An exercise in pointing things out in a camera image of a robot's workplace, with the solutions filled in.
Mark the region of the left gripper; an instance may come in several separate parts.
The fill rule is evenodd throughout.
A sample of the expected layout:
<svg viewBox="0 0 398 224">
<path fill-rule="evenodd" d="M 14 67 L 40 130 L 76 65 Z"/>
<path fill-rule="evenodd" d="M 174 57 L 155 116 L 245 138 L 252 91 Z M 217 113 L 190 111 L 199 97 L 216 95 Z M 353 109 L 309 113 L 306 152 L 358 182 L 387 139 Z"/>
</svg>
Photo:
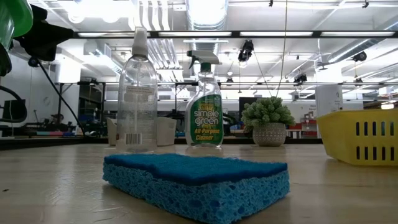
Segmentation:
<svg viewBox="0 0 398 224">
<path fill-rule="evenodd" d="M 46 21 L 48 12 L 38 6 L 30 5 L 33 12 L 33 25 L 28 33 L 15 37 L 20 46 L 30 55 L 30 62 L 55 60 L 57 45 L 73 37 L 72 29 L 55 26 Z"/>
</svg>

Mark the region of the clear spray bottle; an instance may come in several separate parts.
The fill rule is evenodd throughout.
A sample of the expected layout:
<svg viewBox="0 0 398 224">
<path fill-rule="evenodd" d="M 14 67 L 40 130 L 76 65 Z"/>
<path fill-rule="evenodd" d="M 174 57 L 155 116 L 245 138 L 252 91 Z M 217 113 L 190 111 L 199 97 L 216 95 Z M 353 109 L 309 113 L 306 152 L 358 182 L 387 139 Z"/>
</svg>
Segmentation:
<svg viewBox="0 0 398 224">
<path fill-rule="evenodd" d="M 119 78 L 116 149 L 140 153 L 154 149 L 157 140 L 157 74 L 146 28 L 136 27 L 131 52 Z"/>
</svg>

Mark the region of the Simple Green spray bottle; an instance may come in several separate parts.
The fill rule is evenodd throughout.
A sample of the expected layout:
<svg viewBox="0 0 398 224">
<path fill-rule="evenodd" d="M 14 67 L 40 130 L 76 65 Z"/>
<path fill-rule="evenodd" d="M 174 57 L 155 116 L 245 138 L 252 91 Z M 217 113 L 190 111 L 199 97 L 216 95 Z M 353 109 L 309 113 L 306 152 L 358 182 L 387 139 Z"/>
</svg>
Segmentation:
<svg viewBox="0 0 398 224">
<path fill-rule="evenodd" d="M 222 96 L 218 82 L 211 71 L 212 65 L 220 63 L 211 51 L 189 50 L 192 67 L 200 63 L 198 89 L 188 102 L 185 112 L 185 137 L 191 147 L 220 147 L 224 138 Z"/>
</svg>

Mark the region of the blue sponge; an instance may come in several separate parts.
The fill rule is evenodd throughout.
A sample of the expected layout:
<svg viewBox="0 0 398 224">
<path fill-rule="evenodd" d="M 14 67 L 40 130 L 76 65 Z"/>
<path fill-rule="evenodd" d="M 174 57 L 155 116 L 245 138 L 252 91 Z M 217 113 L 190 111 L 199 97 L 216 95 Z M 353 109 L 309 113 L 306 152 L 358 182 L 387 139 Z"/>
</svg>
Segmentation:
<svg viewBox="0 0 398 224">
<path fill-rule="evenodd" d="M 253 215 L 290 191 L 288 165 L 180 154 L 114 154 L 103 180 L 170 213 L 209 224 Z"/>
</svg>

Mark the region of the yellow plastic basket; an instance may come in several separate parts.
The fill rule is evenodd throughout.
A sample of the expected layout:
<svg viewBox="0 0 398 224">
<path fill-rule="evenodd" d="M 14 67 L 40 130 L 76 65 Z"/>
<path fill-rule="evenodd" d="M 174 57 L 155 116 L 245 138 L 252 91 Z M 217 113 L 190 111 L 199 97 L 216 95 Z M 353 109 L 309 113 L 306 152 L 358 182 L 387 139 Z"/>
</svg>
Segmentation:
<svg viewBox="0 0 398 224">
<path fill-rule="evenodd" d="M 317 118 L 326 154 L 356 166 L 398 166 L 398 110 L 341 110 Z"/>
</svg>

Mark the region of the dark computer monitor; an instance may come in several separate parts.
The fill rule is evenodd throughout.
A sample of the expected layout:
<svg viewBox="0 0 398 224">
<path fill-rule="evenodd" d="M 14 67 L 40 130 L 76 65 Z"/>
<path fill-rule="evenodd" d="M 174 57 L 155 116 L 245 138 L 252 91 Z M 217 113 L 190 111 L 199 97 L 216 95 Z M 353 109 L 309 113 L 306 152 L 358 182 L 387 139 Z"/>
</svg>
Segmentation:
<svg viewBox="0 0 398 224">
<path fill-rule="evenodd" d="M 242 113 L 244 110 L 244 105 L 246 103 L 252 104 L 257 101 L 259 97 L 239 97 L 239 119 L 242 118 Z"/>
<path fill-rule="evenodd" d="M 27 108 L 25 100 L 6 100 L 2 107 L 2 118 L 0 121 L 20 123 L 25 121 L 27 117 Z"/>
</svg>

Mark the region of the person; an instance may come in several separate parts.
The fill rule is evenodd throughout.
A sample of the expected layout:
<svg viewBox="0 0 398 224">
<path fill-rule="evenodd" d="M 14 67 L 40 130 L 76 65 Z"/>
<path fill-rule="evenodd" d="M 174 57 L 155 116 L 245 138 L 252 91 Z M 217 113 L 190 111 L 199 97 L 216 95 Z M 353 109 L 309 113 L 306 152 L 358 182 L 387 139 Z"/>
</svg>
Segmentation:
<svg viewBox="0 0 398 224">
<path fill-rule="evenodd" d="M 67 132 L 68 126 L 62 123 L 63 119 L 64 119 L 63 114 L 52 114 L 51 119 L 46 127 L 47 131 Z"/>
</svg>

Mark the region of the potted succulent plant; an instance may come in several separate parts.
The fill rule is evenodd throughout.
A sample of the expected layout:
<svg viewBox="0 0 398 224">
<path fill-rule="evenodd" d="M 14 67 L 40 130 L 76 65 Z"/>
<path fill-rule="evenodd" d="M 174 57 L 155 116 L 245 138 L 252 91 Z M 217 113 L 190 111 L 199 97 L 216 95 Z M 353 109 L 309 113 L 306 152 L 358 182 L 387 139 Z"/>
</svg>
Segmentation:
<svg viewBox="0 0 398 224">
<path fill-rule="evenodd" d="M 244 132 L 251 133 L 258 146 L 283 145 L 287 137 L 286 126 L 295 124 L 289 108 L 282 104 L 282 98 L 276 96 L 245 103 L 241 114 Z"/>
</svg>

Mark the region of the red shelf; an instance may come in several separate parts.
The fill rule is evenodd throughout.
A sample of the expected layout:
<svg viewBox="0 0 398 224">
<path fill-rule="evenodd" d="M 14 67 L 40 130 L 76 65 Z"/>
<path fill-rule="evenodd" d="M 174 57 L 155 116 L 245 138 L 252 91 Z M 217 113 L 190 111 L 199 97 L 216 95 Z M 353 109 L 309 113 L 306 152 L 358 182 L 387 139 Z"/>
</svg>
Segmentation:
<svg viewBox="0 0 398 224">
<path fill-rule="evenodd" d="M 310 139 L 318 137 L 317 121 L 315 119 L 301 119 L 294 126 L 287 126 L 287 137 L 293 139 Z"/>
</svg>

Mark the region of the white pillar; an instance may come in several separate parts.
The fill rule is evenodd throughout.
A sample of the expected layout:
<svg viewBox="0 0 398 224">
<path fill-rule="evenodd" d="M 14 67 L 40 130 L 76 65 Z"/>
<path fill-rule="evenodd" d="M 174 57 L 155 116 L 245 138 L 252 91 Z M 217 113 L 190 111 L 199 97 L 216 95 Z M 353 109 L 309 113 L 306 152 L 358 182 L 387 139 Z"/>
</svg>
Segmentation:
<svg viewBox="0 0 398 224">
<path fill-rule="evenodd" d="M 325 85 L 315 89 L 317 116 L 323 116 L 343 109 L 342 86 Z"/>
</svg>

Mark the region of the black table frame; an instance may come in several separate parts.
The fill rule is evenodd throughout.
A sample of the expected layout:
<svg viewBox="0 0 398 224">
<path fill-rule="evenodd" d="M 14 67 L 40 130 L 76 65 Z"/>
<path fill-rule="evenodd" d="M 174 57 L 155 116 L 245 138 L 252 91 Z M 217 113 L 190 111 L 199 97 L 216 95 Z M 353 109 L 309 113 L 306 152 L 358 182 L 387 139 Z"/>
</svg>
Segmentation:
<svg viewBox="0 0 398 224">
<path fill-rule="evenodd" d="M 75 144 L 108 144 L 106 138 L 27 138 L 0 139 L 0 151 L 27 149 L 35 147 L 53 147 Z M 175 138 L 174 144 L 186 144 L 183 138 Z M 223 144 L 254 144 L 249 138 L 224 138 Z M 287 138 L 284 144 L 323 144 L 322 139 L 292 139 Z"/>
</svg>

